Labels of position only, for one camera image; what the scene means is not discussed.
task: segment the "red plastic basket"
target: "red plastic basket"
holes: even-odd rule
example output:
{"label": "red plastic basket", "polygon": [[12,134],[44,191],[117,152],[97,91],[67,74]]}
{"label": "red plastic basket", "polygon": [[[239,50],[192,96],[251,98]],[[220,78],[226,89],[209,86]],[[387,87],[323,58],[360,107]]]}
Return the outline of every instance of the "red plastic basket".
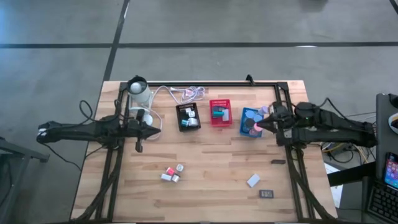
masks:
{"label": "red plastic basket", "polygon": [[[222,117],[213,118],[213,107],[214,106],[222,106],[228,109],[229,111],[229,120],[223,121]],[[232,111],[231,111],[231,103],[228,99],[225,100],[210,100],[210,119],[211,125],[214,127],[227,127],[232,124]]]}

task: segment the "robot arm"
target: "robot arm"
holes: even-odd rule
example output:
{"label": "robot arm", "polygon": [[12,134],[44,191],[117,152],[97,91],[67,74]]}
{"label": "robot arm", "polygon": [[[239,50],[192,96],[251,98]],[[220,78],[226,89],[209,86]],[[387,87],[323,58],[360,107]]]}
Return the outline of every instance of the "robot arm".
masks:
{"label": "robot arm", "polygon": [[342,118],[306,102],[295,106],[294,114],[274,102],[269,117],[257,122],[257,126],[276,133],[279,146],[305,147],[317,141],[350,142],[365,147],[377,144],[371,123]]}
{"label": "robot arm", "polygon": [[117,115],[105,116],[89,124],[61,124],[49,121],[39,126],[37,141],[57,142],[62,139],[77,141],[96,141],[103,146],[115,148],[117,140],[136,137],[136,150],[142,152],[141,139],[160,132],[159,129],[142,122],[144,110],[139,110],[136,119],[130,119],[126,126],[120,124]]}

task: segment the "concrete floor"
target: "concrete floor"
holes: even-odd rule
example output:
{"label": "concrete floor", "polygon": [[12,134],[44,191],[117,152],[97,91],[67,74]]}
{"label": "concrete floor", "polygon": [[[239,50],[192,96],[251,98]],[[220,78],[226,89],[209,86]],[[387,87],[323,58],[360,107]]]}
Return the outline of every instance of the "concrete floor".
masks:
{"label": "concrete floor", "polygon": [[[0,44],[112,43],[122,4],[1,0]],[[120,43],[398,41],[397,20],[388,0],[131,0]],[[0,136],[48,153],[35,141],[37,125],[81,121],[78,102],[96,106],[109,53],[0,49]],[[119,49],[110,80],[242,80],[248,73],[304,80],[310,101],[328,96],[344,114],[355,114],[375,111],[376,93],[397,93],[396,55],[398,47]],[[85,142],[52,146],[82,163]],[[342,166],[358,165],[356,157]],[[78,178],[55,156],[47,164],[32,161],[11,223],[68,220]]]}

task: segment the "wooden table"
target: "wooden table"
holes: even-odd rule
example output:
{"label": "wooden table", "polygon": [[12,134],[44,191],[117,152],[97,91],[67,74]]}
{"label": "wooden table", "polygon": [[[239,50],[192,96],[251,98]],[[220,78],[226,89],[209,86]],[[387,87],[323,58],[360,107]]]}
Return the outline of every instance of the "wooden table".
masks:
{"label": "wooden table", "polygon": [[[303,81],[287,81],[292,103],[308,101]],[[105,82],[96,119],[114,114],[120,82]],[[233,125],[210,125],[210,99],[231,100]],[[116,198],[114,222],[288,222],[297,221],[287,164],[271,164],[285,159],[275,136],[263,131],[262,138],[239,134],[243,107],[259,108],[275,101],[273,88],[206,87],[205,100],[196,101],[201,129],[178,131],[176,103],[160,90],[152,108],[163,118],[162,134],[145,141],[143,153],[134,149],[135,138],[126,140]],[[153,126],[158,127],[155,119]],[[87,153],[99,147],[90,143]],[[72,218],[78,217],[100,189],[106,151],[92,154],[84,163]],[[323,159],[318,147],[304,150],[311,191],[326,210],[336,217]],[[183,164],[178,183],[164,182],[160,175],[168,167]],[[252,189],[246,181],[258,174],[261,181]],[[271,189],[275,198],[259,199],[259,189]],[[105,198],[107,211],[109,196]],[[303,213],[305,201],[301,194]]]}

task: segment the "black stand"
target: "black stand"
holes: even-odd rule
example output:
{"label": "black stand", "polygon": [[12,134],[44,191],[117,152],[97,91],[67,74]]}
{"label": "black stand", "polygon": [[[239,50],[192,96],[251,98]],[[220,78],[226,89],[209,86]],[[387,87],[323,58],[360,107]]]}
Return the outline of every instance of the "black stand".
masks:
{"label": "black stand", "polygon": [[9,143],[2,137],[0,137],[0,151],[6,152],[5,154],[1,154],[0,157],[2,157],[2,161],[8,164],[8,175],[12,176],[10,178],[12,182],[9,183],[9,188],[6,194],[4,194],[4,199],[1,199],[4,200],[4,203],[0,207],[0,223],[7,223],[18,192],[21,189],[22,178],[29,160],[35,158],[40,160],[40,162],[47,162],[49,155]]}
{"label": "black stand", "polygon": [[[260,88],[260,87],[272,87],[275,91],[276,102],[282,103],[286,102],[288,110],[293,112],[292,109],[292,102],[290,100],[290,93],[289,93],[289,86],[286,82],[254,82],[252,77],[248,75],[246,77],[247,81],[244,82],[149,82],[149,86],[252,86],[253,88]],[[123,94],[127,90],[127,83],[120,83],[119,87],[119,95],[118,100],[121,101],[123,99]],[[284,94],[285,99],[283,100],[281,97],[281,93]],[[129,114],[128,112],[128,101],[129,98],[127,96],[127,102],[125,107],[125,113]],[[124,117],[123,124],[126,124],[128,121],[128,117]],[[113,212],[114,206],[116,202],[116,192],[118,190],[118,180],[121,170],[121,161],[123,156],[124,150],[124,140],[120,139],[118,148],[117,149],[108,149],[108,153],[105,160],[105,167],[103,172],[103,179],[101,183],[101,189],[99,190],[97,196],[94,198],[93,202],[89,205],[89,207],[85,210],[85,212],[80,215],[76,219],[72,219],[69,222],[63,223],[112,223],[113,222]],[[113,171],[109,174],[110,166],[111,166],[111,158],[112,158],[112,151],[116,150],[117,158],[114,165]],[[294,160],[292,158],[292,148],[286,146],[285,147],[286,155],[287,155],[287,164],[289,167],[289,174],[290,174],[290,183],[292,185],[292,192],[293,192],[293,199],[295,204],[295,212],[297,214],[297,220],[299,223],[347,223],[343,221],[339,221],[333,218],[331,215],[327,213],[327,211],[320,205],[318,200],[312,194],[311,190],[308,187],[308,180],[307,174],[305,171],[305,164],[303,160],[302,154],[298,153],[297,160],[298,160],[298,170],[295,168]],[[106,218],[102,216],[103,212],[103,202],[105,193],[108,191],[110,186],[112,185],[110,200],[109,200],[109,208],[107,212]],[[308,210],[308,217],[305,218],[303,216],[302,205],[300,201],[299,195],[299,188],[298,185],[301,187],[305,194],[305,201]],[[321,220],[315,218],[314,209],[318,212],[321,216]],[[92,214],[95,213],[94,219],[90,219]]]}
{"label": "black stand", "polygon": [[362,181],[363,177],[376,176],[376,162],[328,174],[330,187]]}

